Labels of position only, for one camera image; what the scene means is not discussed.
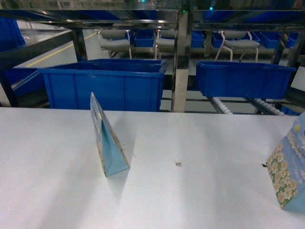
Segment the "small sticker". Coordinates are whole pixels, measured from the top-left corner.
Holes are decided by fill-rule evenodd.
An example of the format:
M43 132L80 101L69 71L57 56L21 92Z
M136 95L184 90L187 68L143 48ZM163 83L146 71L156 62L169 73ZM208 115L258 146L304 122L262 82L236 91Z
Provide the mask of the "small sticker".
M176 166L182 167L182 162L181 161L175 161L175 163L176 163Z

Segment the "floral gift bag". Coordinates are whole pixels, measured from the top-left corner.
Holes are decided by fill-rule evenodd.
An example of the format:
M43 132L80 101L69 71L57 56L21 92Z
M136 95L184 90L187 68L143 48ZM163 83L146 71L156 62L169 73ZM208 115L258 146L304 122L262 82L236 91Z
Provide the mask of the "floral gift bag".
M280 207L305 213L305 113L295 120L266 165Z

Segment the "floor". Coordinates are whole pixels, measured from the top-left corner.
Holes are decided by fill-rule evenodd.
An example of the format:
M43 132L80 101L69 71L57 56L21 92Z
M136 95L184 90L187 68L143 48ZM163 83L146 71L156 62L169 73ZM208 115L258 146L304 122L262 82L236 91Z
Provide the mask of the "floor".
M87 49L87 55L89 60L93 59L101 59L109 58L108 51L102 51L99 46L98 35L95 30L84 30L85 37L85 45ZM153 59L154 55L152 53L133 53L133 58L145 58L145 59ZM118 53L115 58L129 58L128 53ZM173 56L170 53L163 53L162 58L166 60L166 74L173 73ZM234 56L234 61L238 61L239 56ZM189 65L189 75L195 75L196 71L196 61L197 60L213 60L214 55L211 55L209 58L204 58L203 55L192 56L190 59ZM229 60L228 55L221 54L219 60ZM271 56L261 55L259 56L259 62L270 63ZM253 62L254 55L245 55L243 62ZM70 42L68 44L62 45L57 49L49 51L44 55L38 56L30 61L27 61L19 67L50 67L60 64L68 64L77 62L73 43ZM283 59L280 62L280 65L285 66L287 64L287 60ZM163 98L171 98L171 91L164 90ZM201 95L199 91L188 91L187 99L205 99L204 96ZM225 98L226 100L243 100L242 98ZM234 113L247 113L253 114L255 112L255 108L250 104L242 104L242 103L224 103L231 112ZM162 100L161 102L161 110L170 110L171 109L171 101L170 100ZM195 111L195 112L215 112L214 108L209 102L202 101L187 101L186 102L186 111Z

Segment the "yellow floor line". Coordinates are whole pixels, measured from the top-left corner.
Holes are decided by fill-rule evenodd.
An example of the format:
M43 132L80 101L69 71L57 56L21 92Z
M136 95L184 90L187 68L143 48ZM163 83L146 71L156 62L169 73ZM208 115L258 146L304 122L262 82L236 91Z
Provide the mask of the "yellow floor line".
M93 34L91 34L91 35L85 37L85 39L88 39L89 37L92 37L92 36L95 35L95 34L96 34L96 33L93 33ZM66 47L64 47L64 48L62 48L62 49L59 49L59 50L57 50L57 51L55 51L55 52L53 52L53 53L51 53L51 54L49 54L49 55L47 55L47 56L45 56L45 57L42 57L41 59L39 59L39 60L37 60L37 61L35 61L35 62L33 62L33 63L30 63L30 64L27 65L26 67L32 67L33 65L35 65L35 64L37 64L37 63L39 63L39 62L41 62L41 61L44 61L45 59L48 59L49 57L54 56L54 55L58 54L59 52L64 51L65 49L68 49L68 48L70 48L70 47L72 47L72 46L73 46L73 44L69 44L68 46L66 46Z

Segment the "chair leg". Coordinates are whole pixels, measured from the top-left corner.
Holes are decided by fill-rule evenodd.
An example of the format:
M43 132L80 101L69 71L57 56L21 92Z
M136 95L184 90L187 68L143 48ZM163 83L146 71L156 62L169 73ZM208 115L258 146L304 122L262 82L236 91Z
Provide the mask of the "chair leg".
M219 56L220 51L221 51L222 48L223 48L223 45L221 45L220 48L218 49L218 53L217 53L217 55L216 55L216 57L215 57L215 61L217 61L218 56Z
M132 49L129 47L129 58L132 59Z
M232 49L228 48L227 46L223 46L223 48L230 52L230 62L232 62L233 61L233 51L232 51Z
M242 61L242 59L243 59L243 57L244 57L244 55L245 55L246 51L247 51L247 49L245 49L245 50L244 50L244 52L243 52L243 54L240 56L240 58L239 58L239 62L241 62L241 61Z
M157 60L158 45L155 46L154 59Z
M256 49L255 63L257 63L257 61L258 61L258 48L255 48L255 49Z

